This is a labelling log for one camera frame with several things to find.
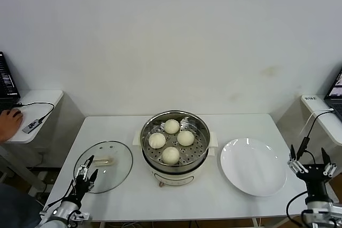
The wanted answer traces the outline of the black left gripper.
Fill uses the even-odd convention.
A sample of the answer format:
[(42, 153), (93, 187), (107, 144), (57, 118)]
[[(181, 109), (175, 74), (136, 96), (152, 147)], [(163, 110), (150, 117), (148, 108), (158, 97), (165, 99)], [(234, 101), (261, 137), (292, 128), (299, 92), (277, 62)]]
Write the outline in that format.
[(77, 170), (77, 177), (75, 179), (75, 185), (73, 189), (73, 195), (76, 201), (81, 202), (84, 195), (88, 193), (91, 188), (94, 187), (95, 180), (97, 178), (98, 169), (96, 169), (88, 178), (89, 168), (94, 160), (94, 155), (89, 157), (84, 164), (80, 165)]

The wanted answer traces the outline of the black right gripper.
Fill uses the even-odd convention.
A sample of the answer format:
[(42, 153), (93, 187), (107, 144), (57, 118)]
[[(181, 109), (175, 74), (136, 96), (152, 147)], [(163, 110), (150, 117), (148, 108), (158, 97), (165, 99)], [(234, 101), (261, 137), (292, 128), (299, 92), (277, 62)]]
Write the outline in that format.
[(296, 176), (305, 182), (307, 188), (306, 201), (331, 201), (328, 196), (326, 183), (337, 169), (337, 165), (331, 162), (330, 156), (321, 148), (324, 165), (302, 165), (296, 156), (293, 145), (290, 147), (287, 165)]

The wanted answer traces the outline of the bare person hand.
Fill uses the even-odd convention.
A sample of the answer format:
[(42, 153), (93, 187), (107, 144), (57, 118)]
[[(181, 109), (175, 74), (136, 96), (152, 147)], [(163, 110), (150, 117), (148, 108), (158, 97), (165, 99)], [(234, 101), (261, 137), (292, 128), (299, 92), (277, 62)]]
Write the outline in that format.
[(19, 109), (3, 110), (0, 115), (0, 141), (11, 139), (19, 130), (23, 114)]

